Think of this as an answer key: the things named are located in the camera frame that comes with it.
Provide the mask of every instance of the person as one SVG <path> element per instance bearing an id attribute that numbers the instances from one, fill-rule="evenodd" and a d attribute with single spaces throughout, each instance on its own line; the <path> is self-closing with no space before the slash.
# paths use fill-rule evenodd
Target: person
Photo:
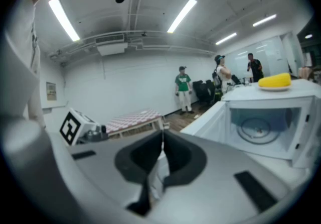
<path id="1" fill-rule="evenodd" d="M 225 56 L 217 55 L 214 60 L 217 64 L 216 73 L 222 84 L 222 94 L 226 94 L 233 89 L 233 80 L 231 79 L 231 71 L 225 66 Z"/>
<path id="2" fill-rule="evenodd" d="M 252 53 L 249 53 L 247 57 L 249 59 L 249 63 L 247 64 L 247 71 L 250 71 L 250 69 L 252 69 L 253 81 L 258 82 L 264 77 L 261 62 L 254 59 Z"/>
<path id="3" fill-rule="evenodd" d="M 193 114 L 191 107 L 191 98 L 190 95 L 192 94 L 192 88 L 190 85 L 190 77 L 185 74 L 186 67 L 180 67 L 180 73 L 176 76 L 175 83 L 176 83 L 176 90 L 175 94 L 180 98 L 180 103 L 182 107 L 181 115 L 186 113 L 186 106 L 189 113 Z"/>
<path id="4" fill-rule="evenodd" d="M 35 6 L 39 0 L 17 0 L 4 28 L 4 37 L 12 51 L 17 54 L 26 67 L 39 79 L 40 49 L 37 43 L 34 18 Z M 41 107 L 39 82 L 31 94 L 23 111 L 27 119 L 37 121 L 45 128 L 45 119 Z"/>

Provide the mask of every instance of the green shirt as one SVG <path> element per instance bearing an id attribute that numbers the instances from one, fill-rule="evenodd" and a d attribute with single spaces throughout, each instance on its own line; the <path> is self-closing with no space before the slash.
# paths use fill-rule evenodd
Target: green shirt
<path id="1" fill-rule="evenodd" d="M 183 76 L 179 74 L 175 79 L 175 83 L 179 86 L 179 91 L 188 91 L 189 87 L 187 83 L 190 81 L 191 79 L 187 74 L 184 74 Z"/>

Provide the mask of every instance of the checkered tablecloth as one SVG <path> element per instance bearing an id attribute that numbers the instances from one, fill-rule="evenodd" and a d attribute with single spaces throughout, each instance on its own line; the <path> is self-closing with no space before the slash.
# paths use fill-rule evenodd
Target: checkered tablecloth
<path id="1" fill-rule="evenodd" d="M 142 109 L 131 114 L 126 114 L 112 119 L 106 125 L 107 133 L 114 133 L 130 127 L 144 124 L 161 117 L 160 113 L 153 109 Z"/>

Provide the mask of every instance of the yellow corn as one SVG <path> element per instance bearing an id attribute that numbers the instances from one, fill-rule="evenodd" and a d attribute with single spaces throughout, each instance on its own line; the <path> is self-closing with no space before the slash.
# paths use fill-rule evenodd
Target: yellow corn
<path id="1" fill-rule="evenodd" d="M 265 77 L 259 80 L 261 87 L 284 87 L 291 85 L 291 76 L 289 73 L 282 73 L 271 77 Z"/>

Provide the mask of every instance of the black shirt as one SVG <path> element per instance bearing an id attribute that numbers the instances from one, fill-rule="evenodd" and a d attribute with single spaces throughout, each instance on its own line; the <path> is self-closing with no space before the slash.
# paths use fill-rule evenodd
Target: black shirt
<path id="1" fill-rule="evenodd" d="M 252 62 L 249 62 L 247 64 L 247 67 L 251 66 L 252 72 L 253 72 L 253 77 L 263 77 L 263 72 L 262 70 L 259 70 L 258 68 L 260 67 L 261 62 L 259 60 L 254 60 Z"/>

